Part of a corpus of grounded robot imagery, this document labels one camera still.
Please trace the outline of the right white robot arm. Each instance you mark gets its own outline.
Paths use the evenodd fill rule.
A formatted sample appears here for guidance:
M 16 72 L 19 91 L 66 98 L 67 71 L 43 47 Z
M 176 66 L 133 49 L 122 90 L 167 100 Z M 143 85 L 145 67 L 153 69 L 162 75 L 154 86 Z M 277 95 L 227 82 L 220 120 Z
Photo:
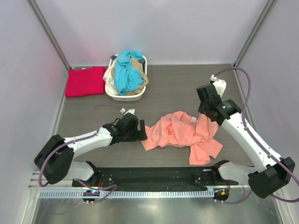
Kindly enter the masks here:
M 295 168 L 295 162 L 275 152 L 250 124 L 242 119 L 241 109 L 233 100 L 222 101 L 220 88 L 207 84 L 197 88 L 200 99 L 198 111 L 225 129 L 242 147 L 253 162 L 253 167 L 221 161 L 211 172 L 213 183 L 220 185 L 226 180 L 250 186 L 260 198 L 266 198 L 287 185 Z

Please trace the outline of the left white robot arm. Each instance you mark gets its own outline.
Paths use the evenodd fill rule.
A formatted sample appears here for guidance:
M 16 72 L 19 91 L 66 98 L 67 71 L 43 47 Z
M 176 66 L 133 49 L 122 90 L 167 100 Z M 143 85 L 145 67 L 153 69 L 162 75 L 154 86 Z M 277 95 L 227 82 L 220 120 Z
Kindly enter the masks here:
M 100 171 L 90 161 L 76 162 L 77 157 L 100 147 L 146 139 L 145 122 L 135 116 L 134 110 L 80 136 L 62 138 L 59 134 L 53 135 L 34 159 L 40 170 L 39 186 L 57 184 L 64 179 L 72 179 L 74 185 L 96 186 Z

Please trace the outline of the salmon pink t-shirt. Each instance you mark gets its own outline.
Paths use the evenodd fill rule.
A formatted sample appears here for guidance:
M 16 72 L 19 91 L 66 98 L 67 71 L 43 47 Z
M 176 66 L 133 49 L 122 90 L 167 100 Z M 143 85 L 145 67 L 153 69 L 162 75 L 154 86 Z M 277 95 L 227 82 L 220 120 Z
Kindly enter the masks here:
M 206 115 L 192 117 L 178 111 L 167 114 L 152 127 L 145 127 L 147 139 L 142 141 L 146 151 L 156 147 L 190 147 L 189 164 L 206 165 L 216 158 L 223 145 L 214 139 L 218 125 Z

